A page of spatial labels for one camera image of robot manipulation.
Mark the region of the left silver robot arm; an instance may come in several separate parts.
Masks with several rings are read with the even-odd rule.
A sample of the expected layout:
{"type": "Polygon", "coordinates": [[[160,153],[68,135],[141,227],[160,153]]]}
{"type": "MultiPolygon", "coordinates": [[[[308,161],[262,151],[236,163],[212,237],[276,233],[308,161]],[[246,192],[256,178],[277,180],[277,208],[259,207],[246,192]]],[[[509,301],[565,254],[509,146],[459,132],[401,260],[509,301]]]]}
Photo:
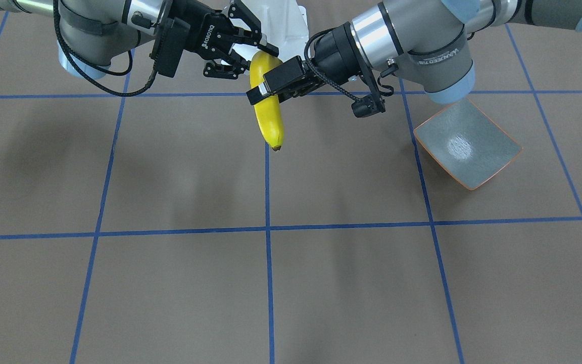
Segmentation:
{"type": "Polygon", "coordinates": [[[381,1],[351,21],[308,41],[314,54],[296,56],[266,72],[247,93],[250,104],[280,102],[330,85],[353,100],[356,117],[385,111],[380,79],[397,76],[451,104],[475,85],[467,41],[506,23],[582,32],[582,1],[381,1]]]}

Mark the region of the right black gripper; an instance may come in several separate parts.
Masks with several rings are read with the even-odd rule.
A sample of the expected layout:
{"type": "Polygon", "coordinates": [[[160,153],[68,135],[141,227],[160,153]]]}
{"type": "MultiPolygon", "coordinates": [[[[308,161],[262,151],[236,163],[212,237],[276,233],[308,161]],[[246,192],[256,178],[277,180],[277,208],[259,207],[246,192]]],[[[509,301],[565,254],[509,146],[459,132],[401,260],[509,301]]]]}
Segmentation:
{"type": "Polygon", "coordinates": [[[199,1],[172,1],[167,18],[179,18],[190,25],[184,51],[201,57],[223,57],[226,64],[215,60],[206,62],[205,77],[236,80],[250,69],[248,59],[231,53],[233,44],[247,44],[269,55],[279,56],[277,46],[270,43],[262,31],[261,20],[243,1],[230,1],[225,14],[199,1]],[[233,25],[231,21],[234,19],[241,20],[247,28],[233,25]]]}

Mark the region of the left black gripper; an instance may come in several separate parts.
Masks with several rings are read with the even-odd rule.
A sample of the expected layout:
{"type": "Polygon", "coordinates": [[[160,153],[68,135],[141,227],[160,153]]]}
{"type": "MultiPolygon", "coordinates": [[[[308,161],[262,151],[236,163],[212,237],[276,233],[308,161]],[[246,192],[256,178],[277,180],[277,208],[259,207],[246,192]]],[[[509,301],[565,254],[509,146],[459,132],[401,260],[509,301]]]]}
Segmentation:
{"type": "MultiPolygon", "coordinates": [[[[314,43],[314,56],[311,59],[319,71],[340,86],[353,76],[361,76],[359,64],[360,51],[353,40],[351,23],[344,23],[319,37],[314,43]]],[[[246,95],[251,105],[271,96],[278,96],[278,101],[306,96],[319,89],[322,80],[316,76],[306,77],[304,60],[294,56],[281,65],[275,65],[262,74],[263,80],[256,81],[255,86],[246,95]]]]}

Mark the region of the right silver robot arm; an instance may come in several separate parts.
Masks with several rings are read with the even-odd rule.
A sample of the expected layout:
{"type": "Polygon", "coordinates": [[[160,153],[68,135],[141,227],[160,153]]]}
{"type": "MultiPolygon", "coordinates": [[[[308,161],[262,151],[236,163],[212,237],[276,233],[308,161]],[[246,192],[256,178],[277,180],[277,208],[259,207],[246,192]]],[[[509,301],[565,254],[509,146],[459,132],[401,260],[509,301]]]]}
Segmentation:
{"type": "Polygon", "coordinates": [[[157,73],[166,77],[175,76],[184,51],[207,61],[206,76],[228,80],[250,68],[235,44],[279,55],[241,1],[225,10],[199,1],[0,1],[0,11],[57,19],[76,64],[94,79],[108,73],[115,56],[150,41],[157,73]]]}

